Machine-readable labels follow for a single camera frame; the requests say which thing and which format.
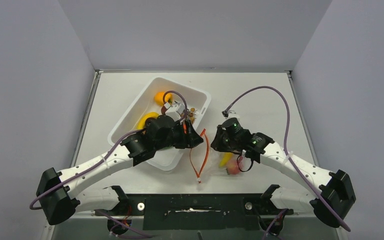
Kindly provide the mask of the clear zip top bag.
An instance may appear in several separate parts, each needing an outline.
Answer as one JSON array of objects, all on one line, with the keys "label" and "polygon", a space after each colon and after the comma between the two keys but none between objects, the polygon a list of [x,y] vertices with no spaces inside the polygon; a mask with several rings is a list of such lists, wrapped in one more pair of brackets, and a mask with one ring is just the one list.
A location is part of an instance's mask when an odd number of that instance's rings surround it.
[{"label": "clear zip top bag", "polygon": [[243,175],[242,172],[237,175],[229,175],[226,166],[219,167],[219,162],[225,152],[217,152],[210,147],[210,137],[205,128],[199,135],[203,138],[203,143],[190,149],[187,154],[197,184],[201,185],[212,177],[234,178]]}]

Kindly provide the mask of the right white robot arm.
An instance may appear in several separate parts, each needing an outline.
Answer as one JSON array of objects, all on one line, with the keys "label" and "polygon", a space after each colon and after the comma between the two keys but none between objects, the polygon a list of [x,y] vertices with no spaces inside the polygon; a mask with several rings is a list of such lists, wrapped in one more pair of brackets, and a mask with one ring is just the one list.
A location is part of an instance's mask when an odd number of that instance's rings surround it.
[{"label": "right white robot arm", "polygon": [[217,152],[248,159],[250,168],[258,163],[275,169],[308,190],[309,196],[301,201],[297,197],[284,198],[277,187],[261,199],[261,207],[266,213],[272,214],[278,209],[312,211],[329,227],[351,230],[345,217],[357,199],[351,178],[345,171],[333,172],[311,164],[287,151],[271,137],[243,128],[236,117],[216,127],[210,146]]}]

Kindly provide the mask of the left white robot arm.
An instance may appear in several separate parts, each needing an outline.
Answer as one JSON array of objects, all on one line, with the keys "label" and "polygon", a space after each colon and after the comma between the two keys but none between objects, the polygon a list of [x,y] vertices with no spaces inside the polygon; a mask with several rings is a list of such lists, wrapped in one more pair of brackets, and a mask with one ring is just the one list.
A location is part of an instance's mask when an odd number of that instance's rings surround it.
[{"label": "left white robot arm", "polygon": [[63,223],[78,212],[113,210],[127,197],[119,186],[96,192],[87,189],[100,180],[124,169],[152,159],[157,151],[193,149],[204,142],[190,120],[173,120],[158,116],[143,129],[123,135],[111,149],[80,165],[56,171],[45,170],[40,178],[36,198],[29,208],[42,210],[49,225]]}]

